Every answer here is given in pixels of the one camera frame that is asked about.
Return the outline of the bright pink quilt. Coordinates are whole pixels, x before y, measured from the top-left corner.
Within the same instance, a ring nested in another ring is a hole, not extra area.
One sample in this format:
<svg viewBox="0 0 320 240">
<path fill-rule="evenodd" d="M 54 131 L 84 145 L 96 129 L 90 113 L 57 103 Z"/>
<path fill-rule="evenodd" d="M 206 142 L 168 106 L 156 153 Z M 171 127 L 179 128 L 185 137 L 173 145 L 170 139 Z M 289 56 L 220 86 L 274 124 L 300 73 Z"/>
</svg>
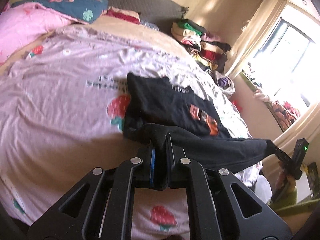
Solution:
<svg viewBox="0 0 320 240">
<path fill-rule="evenodd" d="M 41 35 L 74 22 L 74 18 L 40 3 L 27 2 L 7 9 L 1 13 L 1 64 Z"/>
</svg>

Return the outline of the floral cloth on windowsill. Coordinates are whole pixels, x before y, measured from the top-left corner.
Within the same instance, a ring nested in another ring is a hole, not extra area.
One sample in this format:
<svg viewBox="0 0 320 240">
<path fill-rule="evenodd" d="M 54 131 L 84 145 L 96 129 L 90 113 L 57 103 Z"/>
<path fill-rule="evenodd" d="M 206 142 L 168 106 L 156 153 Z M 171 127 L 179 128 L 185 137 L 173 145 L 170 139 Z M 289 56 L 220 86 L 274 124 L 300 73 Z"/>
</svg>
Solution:
<svg viewBox="0 0 320 240">
<path fill-rule="evenodd" d="M 290 103 L 272 101 L 259 89 L 253 93 L 253 98 L 262 101 L 267 106 L 283 132 L 289 129 L 300 117 L 299 110 L 292 107 Z"/>
</svg>

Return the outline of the cream window curtain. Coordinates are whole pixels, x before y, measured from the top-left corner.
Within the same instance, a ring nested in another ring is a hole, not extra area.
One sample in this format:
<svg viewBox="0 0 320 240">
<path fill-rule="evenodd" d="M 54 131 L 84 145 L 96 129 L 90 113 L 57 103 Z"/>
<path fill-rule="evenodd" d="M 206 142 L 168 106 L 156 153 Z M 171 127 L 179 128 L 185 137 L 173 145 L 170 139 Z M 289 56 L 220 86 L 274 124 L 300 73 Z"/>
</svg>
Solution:
<svg viewBox="0 0 320 240">
<path fill-rule="evenodd" d="M 234 79 L 272 33 L 287 0 L 263 0 L 229 52 L 226 76 Z"/>
</svg>

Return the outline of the black long-sleeve shirt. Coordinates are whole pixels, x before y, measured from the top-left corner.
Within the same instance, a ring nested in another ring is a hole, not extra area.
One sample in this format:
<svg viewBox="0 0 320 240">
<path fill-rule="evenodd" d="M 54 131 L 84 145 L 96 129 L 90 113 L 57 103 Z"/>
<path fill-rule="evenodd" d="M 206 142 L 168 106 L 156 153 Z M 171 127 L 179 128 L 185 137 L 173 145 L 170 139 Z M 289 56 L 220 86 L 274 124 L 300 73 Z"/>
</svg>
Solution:
<svg viewBox="0 0 320 240">
<path fill-rule="evenodd" d="M 274 154 L 268 139 L 234 138 L 223 126 L 214 104 L 191 87 L 170 83 L 167 77 L 146 78 L 129 73 L 131 96 L 123 134 L 143 144 L 163 148 L 167 135 L 187 158 L 210 170 L 240 172 Z"/>
</svg>

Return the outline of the dark blue leaf-print blanket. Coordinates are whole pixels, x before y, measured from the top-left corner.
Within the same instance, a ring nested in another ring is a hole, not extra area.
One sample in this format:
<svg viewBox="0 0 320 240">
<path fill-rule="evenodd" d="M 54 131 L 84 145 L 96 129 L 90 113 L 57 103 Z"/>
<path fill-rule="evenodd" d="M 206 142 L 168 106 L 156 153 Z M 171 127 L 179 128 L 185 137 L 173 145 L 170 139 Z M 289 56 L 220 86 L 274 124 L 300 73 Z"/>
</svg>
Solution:
<svg viewBox="0 0 320 240">
<path fill-rule="evenodd" d="M 88 24 L 93 23 L 108 9 L 108 0 L 22 0 L 12 3 L 11 7 L 26 3 L 40 4 Z"/>
</svg>

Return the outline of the pink strawberry print bedsheet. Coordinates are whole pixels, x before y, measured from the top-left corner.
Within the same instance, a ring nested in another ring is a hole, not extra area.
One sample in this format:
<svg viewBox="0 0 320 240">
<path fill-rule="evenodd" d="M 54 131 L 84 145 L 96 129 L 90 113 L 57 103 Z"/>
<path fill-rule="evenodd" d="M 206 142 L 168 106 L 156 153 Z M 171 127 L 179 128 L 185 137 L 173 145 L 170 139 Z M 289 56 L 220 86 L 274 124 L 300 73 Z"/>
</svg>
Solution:
<svg viewBox="0 0 320 240">
<path fill-rule="evenodd" d="M 167 77 L 211 101 L 234 138 L 239 112 L 176 41 L 105 18 L 68 25 L 17 52 L 1 74 L 1 205 L 31 225 L 91 169 L 117 167 L 143 143 L 123 134 L 129 73 Z M 260 162 L 234 173 L 251 186 Z"/>
</svg>

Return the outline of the purple cloth bundle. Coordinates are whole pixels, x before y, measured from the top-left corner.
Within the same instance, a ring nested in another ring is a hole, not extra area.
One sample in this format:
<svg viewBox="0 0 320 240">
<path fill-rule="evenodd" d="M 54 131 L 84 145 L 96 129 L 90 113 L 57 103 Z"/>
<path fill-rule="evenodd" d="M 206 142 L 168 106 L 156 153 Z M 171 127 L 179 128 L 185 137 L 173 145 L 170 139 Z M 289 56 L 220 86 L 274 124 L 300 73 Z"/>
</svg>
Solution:
<svg viewBox="0 0 320 240">
<path fill-rule="evenodd" d="M 230 98 L 235 93 L 234 82 L 228 77 L 217 71 L 213 72 L 213 80 L 222 89 L 222 93 Z"/>
</svg>

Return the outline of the pile of folded clothes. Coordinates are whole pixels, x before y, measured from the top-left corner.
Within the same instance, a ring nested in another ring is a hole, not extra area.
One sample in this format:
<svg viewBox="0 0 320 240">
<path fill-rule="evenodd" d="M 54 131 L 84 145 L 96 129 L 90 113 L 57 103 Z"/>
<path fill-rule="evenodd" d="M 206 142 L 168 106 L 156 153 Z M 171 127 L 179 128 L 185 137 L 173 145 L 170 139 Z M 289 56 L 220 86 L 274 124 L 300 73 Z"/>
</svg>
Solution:
<svg viewBox="0 0 320 240">
<path fill-rule="evenodd" d="M 205 72 L 224 73 L 231 46 L 190 19 L 183 18 L 171 27 L 173 38 Z"/>
</svg>

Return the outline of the red and cream pillow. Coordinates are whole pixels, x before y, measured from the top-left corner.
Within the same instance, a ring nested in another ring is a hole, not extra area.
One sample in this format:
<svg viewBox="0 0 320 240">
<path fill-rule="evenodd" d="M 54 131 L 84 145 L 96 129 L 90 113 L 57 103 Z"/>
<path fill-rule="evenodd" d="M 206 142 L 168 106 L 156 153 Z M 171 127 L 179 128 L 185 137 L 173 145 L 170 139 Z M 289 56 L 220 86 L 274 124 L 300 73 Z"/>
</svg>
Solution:
<svg viewBox="0 0 320 240">
<path fill-rule="evenodd" d="M 107 12 L 107 16 L 118 18 L 127 22 L 131 22 L 137 25 L 140 25 L 141 20 L 139 13 L 132 10 L 124 10 L 116 7 L 109 7 Z"/>
</svg>

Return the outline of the grey quilted headboard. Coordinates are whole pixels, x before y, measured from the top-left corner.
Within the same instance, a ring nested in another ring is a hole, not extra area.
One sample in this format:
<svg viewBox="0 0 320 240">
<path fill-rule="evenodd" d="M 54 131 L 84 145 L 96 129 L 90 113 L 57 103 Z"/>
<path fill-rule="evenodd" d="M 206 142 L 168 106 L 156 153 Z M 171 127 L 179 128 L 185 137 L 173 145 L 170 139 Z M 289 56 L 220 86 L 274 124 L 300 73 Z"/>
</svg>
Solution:
<svg viewBox="0 0 320 240">
<path fill-rule="evenodd" d="M 182 19 L 189 9 L 172 0 L 108 0 L 108 5 L 135 11 L 141 20 L 157 25 L 164 33 L 169 32 L 172 22 Z"/>
</svg>

